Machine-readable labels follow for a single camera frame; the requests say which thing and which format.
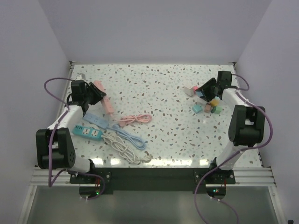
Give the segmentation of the pink power strip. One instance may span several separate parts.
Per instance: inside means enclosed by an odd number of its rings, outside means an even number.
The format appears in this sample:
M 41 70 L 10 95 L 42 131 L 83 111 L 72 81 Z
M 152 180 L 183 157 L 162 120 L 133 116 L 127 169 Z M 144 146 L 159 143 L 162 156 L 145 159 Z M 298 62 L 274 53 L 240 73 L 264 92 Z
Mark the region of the pink power strip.
M 94 81 L 93 84 L 102 92 L 106 93 L 106 89 L 102 85 L 101 81 Z M 114 108 L 109 100 L 109 97 L 106 95 L 101 100 L 101 104 L 103 108 L 105 109 L 106 114 L 113 114 Z

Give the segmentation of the teal plug adapter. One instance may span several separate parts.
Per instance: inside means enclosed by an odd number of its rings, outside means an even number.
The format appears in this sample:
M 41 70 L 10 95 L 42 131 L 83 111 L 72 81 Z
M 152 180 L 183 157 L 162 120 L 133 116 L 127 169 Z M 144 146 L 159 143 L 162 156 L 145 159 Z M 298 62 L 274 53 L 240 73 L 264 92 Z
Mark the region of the teal plug adapter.
M 192 107 L 192 110 L 195 114 L 198 114 L 198 113 L 202 112 L 202 107 L 200 105 L 194 105 Z

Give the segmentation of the green plug adapter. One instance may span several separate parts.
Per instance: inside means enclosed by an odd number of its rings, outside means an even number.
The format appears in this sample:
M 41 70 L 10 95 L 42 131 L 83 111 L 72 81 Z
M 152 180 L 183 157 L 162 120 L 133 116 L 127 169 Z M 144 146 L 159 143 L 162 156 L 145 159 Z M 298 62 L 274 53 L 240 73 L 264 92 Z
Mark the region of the green plug adapter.
M 222 108 L 219 106 L 215 106 L 212 110 L 211 113 L 215 113 L 215 114 L 220 114 L 222 112 Z

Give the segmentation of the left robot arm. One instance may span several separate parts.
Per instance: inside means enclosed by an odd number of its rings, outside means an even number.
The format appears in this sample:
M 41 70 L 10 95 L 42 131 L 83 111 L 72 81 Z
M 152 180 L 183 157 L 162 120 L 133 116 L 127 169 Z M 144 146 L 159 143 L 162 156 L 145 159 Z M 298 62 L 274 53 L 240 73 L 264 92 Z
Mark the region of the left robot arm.
M 84 80 L 71 81 L 71 101 L 59 100 L 64 104 L 62 114 L 46 129 L 36 132 L 36 150 L 38 167 L 53 170 L 65 168 L 81 172 L 80 177 L 86 183 L 96 180 L 97 172 L 92 169 L 90 159 L 76 156 L 71 138 L 71 131 L 77 122 L 84 117 L 90 105 L 100 102 L 106 93 L 92 82 Z

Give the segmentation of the yellow plug adapter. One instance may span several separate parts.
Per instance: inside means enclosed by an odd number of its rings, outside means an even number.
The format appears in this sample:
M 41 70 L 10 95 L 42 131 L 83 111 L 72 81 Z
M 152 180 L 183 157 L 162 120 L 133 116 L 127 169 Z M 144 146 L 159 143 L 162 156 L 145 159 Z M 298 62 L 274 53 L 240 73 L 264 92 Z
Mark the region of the yellow plug adapter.
M 220 100 L 218 100 L 218 99 L 213 99 L 213 100 L 210 101 L 210 105 L 211 105 L 212 107 L 216 107 L 216 106 L 218 106 L 219 103 L 220 103 Z

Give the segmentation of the white charger cube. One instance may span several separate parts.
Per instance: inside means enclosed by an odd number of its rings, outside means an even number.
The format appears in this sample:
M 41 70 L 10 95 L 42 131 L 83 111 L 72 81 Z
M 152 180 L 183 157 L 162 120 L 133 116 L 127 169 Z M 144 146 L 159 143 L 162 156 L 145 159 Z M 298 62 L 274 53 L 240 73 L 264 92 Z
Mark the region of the white charger cube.
M 185 93 L 186 95 L 188 95 L 188 96 L 190 96 L 190 97 L 192 97 L 192 96 L 194 95 L 194 90 L 193 90 L 193 88 L 189 88 L 189 87 L 184 86 L 184 87 L 183 87 L 183 91 L 184 91 L 184 93 Z

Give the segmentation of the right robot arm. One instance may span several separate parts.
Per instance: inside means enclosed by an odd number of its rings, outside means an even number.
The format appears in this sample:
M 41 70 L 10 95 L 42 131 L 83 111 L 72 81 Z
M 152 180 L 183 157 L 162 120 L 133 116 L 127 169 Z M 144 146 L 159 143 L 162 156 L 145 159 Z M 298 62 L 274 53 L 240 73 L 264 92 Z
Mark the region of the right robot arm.
M 211 78 L 195 91 L 202 100 L 211 103 L 219 98 L 233 110 L 228 127 L 229 142 L 210 163 L 208 178 L 213 183 L 223 180 L 224 170 L 232 170 L 241 154 L 262 142 L 264 135 L 265 108 L 248 101 L 232 81 L 230 71 L 218 71 L 217 78 Z

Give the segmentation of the blue power strip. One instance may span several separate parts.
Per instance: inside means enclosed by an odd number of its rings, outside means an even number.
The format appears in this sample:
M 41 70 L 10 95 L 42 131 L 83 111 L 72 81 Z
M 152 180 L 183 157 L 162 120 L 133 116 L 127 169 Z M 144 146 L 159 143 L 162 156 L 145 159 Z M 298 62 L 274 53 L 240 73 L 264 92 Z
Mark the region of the blue power strip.
M 91 113 L 86 113 L 83 117 L 83 120 L 93 124 L 93 125 L 96 125 L 102 129 L 107 129 L 109 127 L 109 122 L 94 115 L 94 114 L 91 114 Z

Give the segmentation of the teal power strip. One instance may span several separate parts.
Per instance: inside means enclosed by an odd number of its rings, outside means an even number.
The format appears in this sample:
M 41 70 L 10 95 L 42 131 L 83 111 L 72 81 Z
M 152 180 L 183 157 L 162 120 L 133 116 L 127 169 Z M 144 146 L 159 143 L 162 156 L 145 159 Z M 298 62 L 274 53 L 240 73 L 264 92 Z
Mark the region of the teal power strip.
M 89 128 L 81 125 L 75 125 L 72 133 L 76 136 L 96 141 L 100 141 L 103 135 L 103 132 L 99 129 Z

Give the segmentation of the salmon plug adapter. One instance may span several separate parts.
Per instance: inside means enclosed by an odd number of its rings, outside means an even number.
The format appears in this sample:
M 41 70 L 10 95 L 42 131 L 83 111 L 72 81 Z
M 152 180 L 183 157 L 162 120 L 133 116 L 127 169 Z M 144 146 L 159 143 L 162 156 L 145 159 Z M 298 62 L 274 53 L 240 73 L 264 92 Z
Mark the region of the salmon plug adapter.
M 213 108 L 213 107 L 212 107 L 211 105 L 206 104 L 205 107 L 204 107 L 204 112 L 205 112 L 205 113 L 210 113 L 211 110 L 212 110 L 212 108 Z

